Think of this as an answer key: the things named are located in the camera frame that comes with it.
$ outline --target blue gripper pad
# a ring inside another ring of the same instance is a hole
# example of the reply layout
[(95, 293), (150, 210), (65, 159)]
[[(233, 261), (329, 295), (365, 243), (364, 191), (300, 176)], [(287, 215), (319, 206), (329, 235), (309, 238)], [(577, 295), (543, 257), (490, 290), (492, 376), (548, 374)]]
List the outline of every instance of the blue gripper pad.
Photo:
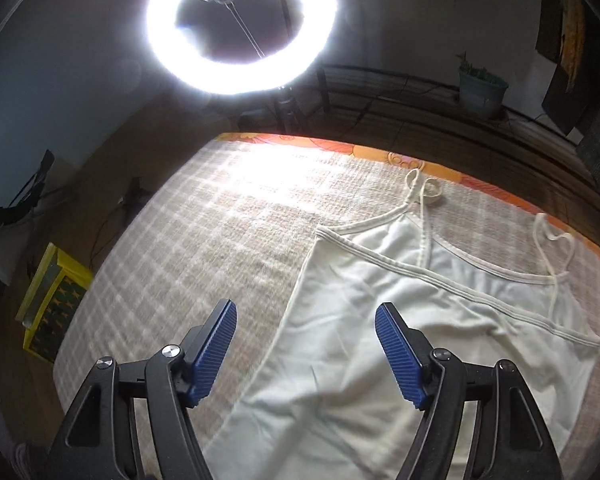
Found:
[(229, 343), (234, 337), (237, 321), (235, 304), (230, 302), (193, 363), (193, 384), (187, 394), (192, 406), (197, 406), (200, 400), (211, 393)]
[(420, 409), (427, 399), (427, 394), (422, 389), (422, 366), (393, 317), (382, 305), (376, 310), (376, 334), (402, 396)]

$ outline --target gray plant pot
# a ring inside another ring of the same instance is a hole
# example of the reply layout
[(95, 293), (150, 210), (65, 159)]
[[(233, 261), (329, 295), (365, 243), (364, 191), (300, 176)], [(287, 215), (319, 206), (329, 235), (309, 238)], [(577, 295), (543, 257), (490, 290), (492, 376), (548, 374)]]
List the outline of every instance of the gray plant pot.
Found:
[(504, 92), (509, 85), (496, 76), (497, 83), (478, 79), (458, 70), (460, 75), (460, 105), (483, 119), (495, 117), (502, 106)]

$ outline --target white tank top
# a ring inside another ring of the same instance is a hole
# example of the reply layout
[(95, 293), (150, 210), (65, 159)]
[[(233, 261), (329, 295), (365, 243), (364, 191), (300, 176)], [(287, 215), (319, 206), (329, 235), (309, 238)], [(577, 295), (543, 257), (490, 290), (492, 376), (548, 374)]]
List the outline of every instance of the white tank top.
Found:
[[(439, 194), (410, 172), (403, 206), (363, 222), (319, 226), (274, 341), (205, 448), (216, 480), (394, 480), (422, 416), (404, 400), (374, 329), (393, 303), (408, 326), (461, 360), (515, 362), (563, 450), (600, 338), (532, 233), (548, 275), (479, 260), (430, 232), (424, 206)], [(407, 212), (419, 195), (420, 218)], [(474, 430), (464, 417), (449, 472), (461, 479)]]

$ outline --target dark floor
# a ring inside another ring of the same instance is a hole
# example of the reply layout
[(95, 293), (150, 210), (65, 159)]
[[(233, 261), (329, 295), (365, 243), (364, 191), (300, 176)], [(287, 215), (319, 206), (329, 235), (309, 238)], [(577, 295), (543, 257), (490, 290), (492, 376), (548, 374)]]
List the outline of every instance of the dark floor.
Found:
[[(141, 177), (144, 188), (157, 190), (208, 140), (237, 127), (237, 115), (226, 109), (219, 114), (216, 108), (200, 120), (176, 101), (168, 95), (155, 99), (88, 160), (75, 181), (78, 198), (45, 219), (2, 298), (0, 396), (17, 438), (49, 444), (62, 420), (52, 367), (22, 350), (24, 332), (14, 321), (28, 286), (26, 261), (31, 257), (38, 261), (52, 241), (87, 264), (98, 228), (133, 176)], [(356, 102), (352, 96), (333, 93), (331, 102), (360, 110), (368, 99)], [(452, 113), (445, 115), (434, 109), (440, 103), (425, 104), (373, 102), (363, 117), (352, 110), (318, 112), (311, 118), (312, 136), (412, 155), (476, 176), (540, 206), (600, 243), (600, 195), (568, 143), (524, 124), (496, 129), (493, 124), (465, 120), (451, 105)], [(273, 131), (267, 125), (262, 129)], [(113, 236), (119, 222), (112, 218), (100, 239)], [(96, 268), (108, 251), (98, 256)]]

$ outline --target checkered cloth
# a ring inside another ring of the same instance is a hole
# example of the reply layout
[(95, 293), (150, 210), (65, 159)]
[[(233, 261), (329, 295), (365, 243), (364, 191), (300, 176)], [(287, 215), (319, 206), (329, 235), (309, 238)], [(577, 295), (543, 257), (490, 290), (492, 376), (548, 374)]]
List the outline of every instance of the checkered cloth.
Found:
[[(317, 148), (209, 143), (139, 214), (82, 301), (54, 367), (64, 409), (98, 357), (146, 359), (181, 341), (220, 298), (231, 298), (238, 305), (234, 341), (212, 395), (192, 413), (204, 445), (269, 347), (315, 227), (394, 208), (404, 201), (405, 175), (398, 166)], [(439, 235), (497, 265), (544, 273), (532, 243), (532, 215), (449, 182), (443, 196), (430, 207)], [(577, 244), (571, 287), (600, 335), (600, 258)], [(559, 267), (566, 248), (555, 245), (546, 251)], [(157, 474), (146, 406), (137, 402), (146, 472)], [(599, 437), (600, 355), (561, 457), (566, 478), (590, 470)]]

